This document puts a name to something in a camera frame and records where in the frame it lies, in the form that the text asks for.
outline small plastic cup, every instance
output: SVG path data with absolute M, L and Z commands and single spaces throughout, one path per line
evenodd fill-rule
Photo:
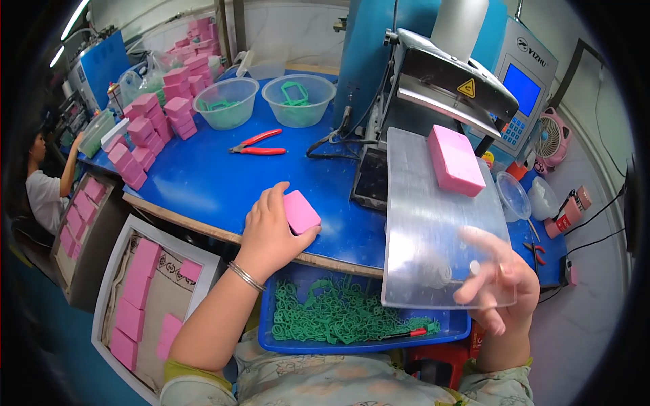
M 226 79 L 196 95 L 192 107 L 215 130 L 230 130 L 250 119 L 259 83 L 247 77 Z
M 544 221 L 553 217 L 560 211 L 560 203 L 549 184 L 537 176 L 532 180 L 532 186 L 528 191 L 530 210 L 535 220 Z
M 506 222 L 513 223 L 530 218 L 530 200 L 526 191 L 514 176 L 508 172 L 497 173 L 497 193 Z
M 283 89 L 287 83 L 291 86 Z M 334 98 L 336 86 L 327 79 L 316 75 L 287 75 L 270 81 L 262 89 L 262 97 L 268 101 L 278 123 L 287 127 L 310 127 L 320 121 L 325 114 L 327 104 Z M 304 99 L 305 105 L 289 105 L 289 100 Z

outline fan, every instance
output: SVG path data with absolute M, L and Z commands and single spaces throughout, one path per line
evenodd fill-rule
M 552 107 L 540 114 L 539 120 L 542 132 L 535 144 L 535 170 L 545 175 L 566 157 L 573 131 L 564 124 Z

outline silver bangle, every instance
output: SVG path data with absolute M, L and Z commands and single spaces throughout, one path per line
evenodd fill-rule
M 228 263 L 230 269 L 235 272 L 241 279 L 244 279 L 244 282 L 248 283 L 250 286 L 254 287 L 258 292 L 264 292 L 267 287 L 260 285 L 251 275 L 248 275 L 246 271 L 242 269 L 241 266 L 235 264 L 235 261 L 230 261 Z

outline blue screen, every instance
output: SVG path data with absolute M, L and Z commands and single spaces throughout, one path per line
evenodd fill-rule
M 503 85 L 519 102 L 519 111 L 525 114 L 526 117 L 530 116 L 537 96 L 540 95 L 540 87 L 512 64 L 508 66 Z

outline fluorescent light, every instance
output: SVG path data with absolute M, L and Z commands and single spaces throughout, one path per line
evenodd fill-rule
M 58 49 L 57 54 L 54 56 L 54 59 L 52 60 L 52 62 L 49 63 L 49 67 L 50 67 L 50 68 L 51 68 L 52 66 L 54 66 L 54 64 L 57 63 L 57 61 L 59 60 L 59 57 L 60 57 L 61 54 L 63 53 L 63 50 L 64 50 L 64 49 L 65 49 L 65 47 L 64 47 L 63 45 L 61 45 L 61 48 Z
M 81 11 L 83 8 L 88 4 L 90 0 L 81 0 L 81 3 L 79 3 L 79 6 L 77 7 L 77 10 L 75 10 L 75 13 L 72 14 L 72 17 L 70 18 L 70 21 L 68 21 L 68 25 L 66 26 L 66 29 L 63 30 L 63 34 L 61 34 L 61 40 L 65 40 L 68 34 L 70 33 L 70 30 L 72 30 L 72 26 L 75 25 L 75 21 L 77 21 L 77 18 L 79 18 L 79 15 L 81 14 Z

